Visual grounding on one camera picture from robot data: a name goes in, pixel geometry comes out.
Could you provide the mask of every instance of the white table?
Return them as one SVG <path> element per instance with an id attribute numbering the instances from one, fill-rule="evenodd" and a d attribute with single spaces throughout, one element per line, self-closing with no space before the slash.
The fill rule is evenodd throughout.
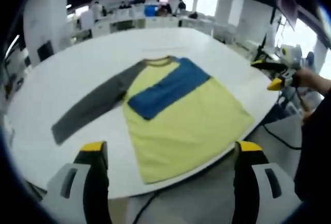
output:
<path id="1" fill-rule="evenodd" d="M 62 146 L 51 126 L 96 86 L 142 58 L 166 55 L 188 57 L 221 81 L 254 117 L 244 138 L 264 118 L 278 92 L 266 90 L 270 80 L 249 62 L 211 36 L 189 28 L 138 29 L 88 40 L 55 54 L 26 78 L 10 104 L 8 116 L 15 129 L 11 153 L 26 180 L 46 189 L 65 163 L 73 162 L 87 142 L 108 142 L 110 199 L 167 187 L 196 174 L 229 152 L 181 176 L 145 185 L 122 114 L 115 108 L 88 124 Z"/>

